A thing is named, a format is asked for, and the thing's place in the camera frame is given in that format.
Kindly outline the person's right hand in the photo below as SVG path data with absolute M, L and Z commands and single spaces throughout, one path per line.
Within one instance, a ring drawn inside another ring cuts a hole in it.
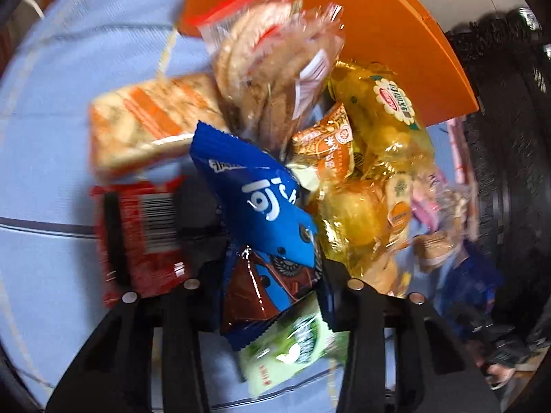
M 469 340 L 465 345 L 475 365 L 481 370 L 486 382 L 492 391 L 503 388 L 514 376 L 516 370 L 500 363 L 488 363 L 485 349 L 481 342 Z

